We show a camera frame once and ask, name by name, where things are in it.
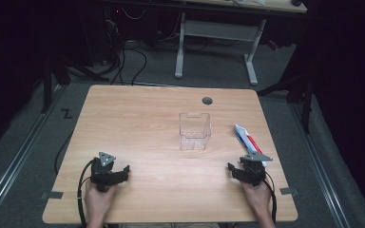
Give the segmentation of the grey tape strip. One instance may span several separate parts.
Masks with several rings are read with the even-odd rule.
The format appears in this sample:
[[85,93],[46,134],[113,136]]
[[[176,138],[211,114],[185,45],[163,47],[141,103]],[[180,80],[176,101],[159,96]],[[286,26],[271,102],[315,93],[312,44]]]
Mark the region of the grey tape strip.
[[50,192],[44,192],[42,193],[40,199],[41,200],[48,200],[48,199],[58,199],[60,200],[63,196],[63,192],[57,192],[57,191],[50,191]]
[[279,191],[282,195],[292,195],[292,196],[298,195],[297,188],[286,187],[286,188],[280,188]]

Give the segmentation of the person's right hand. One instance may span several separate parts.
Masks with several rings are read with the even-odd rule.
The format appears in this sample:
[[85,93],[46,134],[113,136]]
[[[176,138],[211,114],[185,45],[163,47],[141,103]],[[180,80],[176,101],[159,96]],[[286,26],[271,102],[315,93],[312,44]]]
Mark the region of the person's right hand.
[[252,184],[243,181],[240,184],[256,218],[270,219],[272,217],[269,209],[271,193],[267,185],[265,183],[260,183],[257,186],[253,186]]

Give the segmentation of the metal floor rail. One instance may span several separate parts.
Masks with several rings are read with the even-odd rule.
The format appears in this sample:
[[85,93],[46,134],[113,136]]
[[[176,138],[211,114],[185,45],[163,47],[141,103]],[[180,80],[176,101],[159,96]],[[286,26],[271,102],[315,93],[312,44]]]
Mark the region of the metal floor rail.
[[304,130],[302,121],[300,119],[300,108],[296,104],[289,104],[289,108],[295,118],[295,122],[300,131],[300,134],[305,141],[307,152],[309,154],[313,170],[316,174],[319,187],[329,207],[331,215],[333,216],[336,228],[351,228],[349,220],[347,219],[341,206],[340,200],[337,196],[336,190],[331,184],[329,176],[327,175],[327,172],[325,171],[320,157],[317,153],[317,148],[315,147],[311,136]]
[[0,205],[29,157],[51,109],[65,90],[64,85],[56,85],[51,90],[51,101],[44,107],[45,92],[41,85],[10,122],[0,140]]

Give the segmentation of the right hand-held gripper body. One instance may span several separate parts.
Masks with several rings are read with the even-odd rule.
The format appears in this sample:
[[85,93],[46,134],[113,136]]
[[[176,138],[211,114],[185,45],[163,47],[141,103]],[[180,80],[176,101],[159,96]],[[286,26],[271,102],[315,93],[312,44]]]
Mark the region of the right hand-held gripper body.
[[240,157],[242,173],[239,180],[258,186],[266,178],[265,163],[273,159],[260,153],[250,153]]

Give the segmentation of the person's left hand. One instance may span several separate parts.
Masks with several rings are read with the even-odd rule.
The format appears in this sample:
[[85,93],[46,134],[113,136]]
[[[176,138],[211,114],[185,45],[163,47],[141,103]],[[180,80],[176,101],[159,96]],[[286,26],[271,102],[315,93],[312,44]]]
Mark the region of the person's left hand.
[[116,191],[117,185],[110,186],[106,192],[101,192],[95,183],[90,180],[86,182],[85,201],[90,222],[104,221],[113,204]]

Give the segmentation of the red white blue toothpaste tube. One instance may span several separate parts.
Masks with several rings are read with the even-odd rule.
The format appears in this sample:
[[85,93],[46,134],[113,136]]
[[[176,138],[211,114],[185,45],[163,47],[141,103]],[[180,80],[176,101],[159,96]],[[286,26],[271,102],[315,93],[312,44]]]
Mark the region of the red white blue toothpaste tube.
[[271,158],[265,156],[261,152],[255,140],[249,135],[247,130],[241,125],[235,124],[235,132],[238,139],[247,151],[247,154],[241,157],[240,160],[242,162],[259,162],[263,167],[265,167]]

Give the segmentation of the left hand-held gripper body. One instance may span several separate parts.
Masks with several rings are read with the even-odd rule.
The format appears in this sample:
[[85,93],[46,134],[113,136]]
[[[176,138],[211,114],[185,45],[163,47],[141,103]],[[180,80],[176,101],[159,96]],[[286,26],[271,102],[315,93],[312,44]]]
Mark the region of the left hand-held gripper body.
[[93,159],[90,179],[100,192],[106,192],[111,185],[122,181],[121,173],[113,173],[115,157],[100,151],[99,157]]

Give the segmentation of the clear plastic holder box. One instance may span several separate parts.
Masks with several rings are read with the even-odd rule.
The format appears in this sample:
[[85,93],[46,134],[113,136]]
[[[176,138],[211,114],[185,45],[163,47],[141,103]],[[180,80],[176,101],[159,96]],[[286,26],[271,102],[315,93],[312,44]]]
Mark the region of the clear plastic holder box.
[[209,113],[180,114],[180,149],[204,150],[212,135]]

